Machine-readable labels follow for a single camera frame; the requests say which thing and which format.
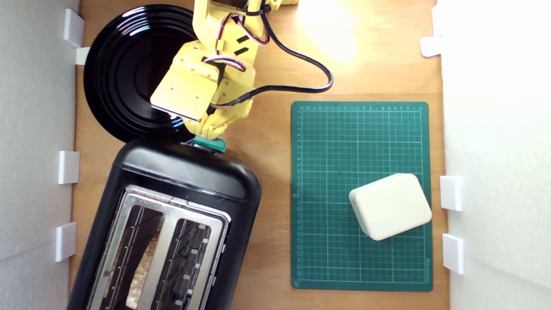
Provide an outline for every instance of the grid lines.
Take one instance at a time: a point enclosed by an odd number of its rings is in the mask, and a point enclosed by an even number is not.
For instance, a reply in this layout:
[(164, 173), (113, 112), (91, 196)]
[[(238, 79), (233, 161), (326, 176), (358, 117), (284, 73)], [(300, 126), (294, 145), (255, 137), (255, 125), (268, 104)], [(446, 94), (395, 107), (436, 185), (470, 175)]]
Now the grid lines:
[(348, 200), (351, 189), (413, 173), (430, 204), (427, 104), (298, 101), (291, 113), (293, 286), (431, 290), (431, 223), (374, 241)]

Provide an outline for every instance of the black marking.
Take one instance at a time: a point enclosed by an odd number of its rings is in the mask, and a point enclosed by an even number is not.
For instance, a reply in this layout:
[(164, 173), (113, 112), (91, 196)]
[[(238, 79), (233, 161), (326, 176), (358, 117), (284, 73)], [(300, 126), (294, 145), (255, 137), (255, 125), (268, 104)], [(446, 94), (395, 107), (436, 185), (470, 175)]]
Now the black marking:
[(240, 37), (237, 41), (241, 44), (241, 43), (247, 41), (248, 39), (249, 39), (249, 36), (244, 35), (244, 36)]
[(234, 52), (234, 54), (235, 54), (235, 56), (239, 56), (239, 55), (243, 54), (244, 52), (246, 52), (246, 51), (248, 51), (248, 50), (249, 50), (248, 47), (243, 47), (243, 48), (240, 49), (240, 50), (236, 50), (236, 51)]

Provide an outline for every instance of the black cable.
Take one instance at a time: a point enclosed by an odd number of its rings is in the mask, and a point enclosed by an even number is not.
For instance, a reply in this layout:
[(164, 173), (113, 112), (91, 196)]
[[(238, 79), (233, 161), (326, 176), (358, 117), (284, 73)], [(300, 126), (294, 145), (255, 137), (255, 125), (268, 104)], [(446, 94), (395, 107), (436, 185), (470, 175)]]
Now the black cable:
[[(265, 8), (265, 7), (266, 7), (266, 0), (262, 0), (261, 8)], [(260, 93), (269, 92), (269, 91), (317, 94), (317, 93), (326, 92), (333, 86), (333, 74), (331, 73), (331, 71), (329, 71), (329, 69), (326, 66), (324, 66), (322, 63), (320, 63), (319, 61), (314, 60), (314, 59), (312, 59), (312, 58), (310, 58), (306, 55), (295, 52), (295, 51), (289, 49), (288, 47), (286, 47), (283, 43), (281, 43), (281, 41), (279, 41), (276, 34), (274, 33), (274, 31), (272, 29), (272, 26), (270, 25), (270, 22), (268, 21), (268, 17), (266, 16), (266, 10), (264, 9), (261, 12), (262, 13), (260, 14), (260, 17), (262, 18), (262, 22), (264, 23), (264, 27), (266, 27), (266, 29), (268, 30), (268, 34), (273, 39), (275, 44), (277, 44), (277, 46), (279, 46), (279, 48), (284, 50), (286, 53), (288, 53), (292, 56), (295, 56), (299, 59), (302, 59), (306, 62), (309, 62), (309, 63), (315, 65), (316, 67), (318, 67), (319, 69), (321, 69), (321, 71), (323, 71), (325, 73), (325, 75), (327, 76), (328, 82), (323, 87), (315, 87), (315, 88), (289, 86), (289, 85), (264, 85), (264, 86), (253, 89), (250, 92), (247, 92), (247, 93), (239, 96), (235, 100), (232, 100), (232, 101), (230, 101), (228, 103), (224, 103), (224, 104), (217, 104), (215, 106), (233, 106), (233, 105), (236, 105), (238, 103), (242, 103), (244, 101), (247, 101), (247, 100), (251, 99), (252, 97), (254, 97), (254, 96), (256, 96)]]

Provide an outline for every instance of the black plate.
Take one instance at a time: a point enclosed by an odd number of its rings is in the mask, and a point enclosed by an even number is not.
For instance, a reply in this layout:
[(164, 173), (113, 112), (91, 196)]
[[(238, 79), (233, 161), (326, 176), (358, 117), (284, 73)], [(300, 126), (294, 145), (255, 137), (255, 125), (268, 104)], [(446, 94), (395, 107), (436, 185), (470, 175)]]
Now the black plate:
[(171, 119), (149, 101), (180, 47), (197, 40), (192, 19), (193, 12), (181, 7), (138, 7), (109, 22), (92, 43), (84, 66), (86, 100), (119, 140), (193, 137), (181, 118)]

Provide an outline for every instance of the white bracket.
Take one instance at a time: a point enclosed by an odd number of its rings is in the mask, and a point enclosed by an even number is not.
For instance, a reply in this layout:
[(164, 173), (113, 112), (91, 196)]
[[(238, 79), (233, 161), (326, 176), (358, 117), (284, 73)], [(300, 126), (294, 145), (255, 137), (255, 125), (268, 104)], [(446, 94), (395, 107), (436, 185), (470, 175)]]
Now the white bracket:
[(60, 162), (57, 183), (72, 184), (78, 183), (80, 170), (80, 153), (71, 151), (60, 151)]
[(77, 58), (75, 60), (75, 64), (84, 66), (86, 64), (86, 57), (88, 57), (89, 51), (90, 47), (79, 47), (77, 49)]
[(421, 54), (424, 57), (432, 57), (442, 53), (445, 31), (445, 15), (442, 3), (437, 3), (432, 9), (433, 15), (433, 36), (427, 36), (419, 40)]
[(465, 274), (463, 239), (447, 233), (443, 234), (442, 252), (444, 254), (444, 267), (459, 275)]
[(84, 42), (84, 19), (70, 9), (65, 9), (63, 39), (76, 48), (75, 64), (84, 66), (90, 47), (82, 47)]
[(56, 229), (56, 261), (65, 260), (77, 252), (77, 223), (59, 226)]
[(65, 9), (63, 39), (76, 48), (82, 47), (84, 40), (84, 19), (71, 9)]
[(440, 206), (444, 209), (463, 210), (463, 178), (440, 176)]

